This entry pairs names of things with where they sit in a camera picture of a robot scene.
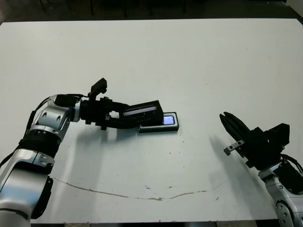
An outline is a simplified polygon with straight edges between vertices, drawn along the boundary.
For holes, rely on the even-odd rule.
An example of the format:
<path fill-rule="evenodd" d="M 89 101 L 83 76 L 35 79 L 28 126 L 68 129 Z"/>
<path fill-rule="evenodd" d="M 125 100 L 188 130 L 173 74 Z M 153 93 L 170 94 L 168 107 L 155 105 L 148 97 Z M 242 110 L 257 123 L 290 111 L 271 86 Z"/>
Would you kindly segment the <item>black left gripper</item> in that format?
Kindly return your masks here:
<path fill-rule="evenodd" d="M 111 111 L 123 112 L 130 105 L 113 102 L 108 97 L 100 98 L 99 100 L 83 100 L 80 105 L 80 119 L 85 121 L 85 124 L 91 125 L 95 123 L 101 130 L 105 131 L 107 127 L 115 129 L 133 129 L 139 126 L 136 121 L 106 117 L 109 116 Z"/>

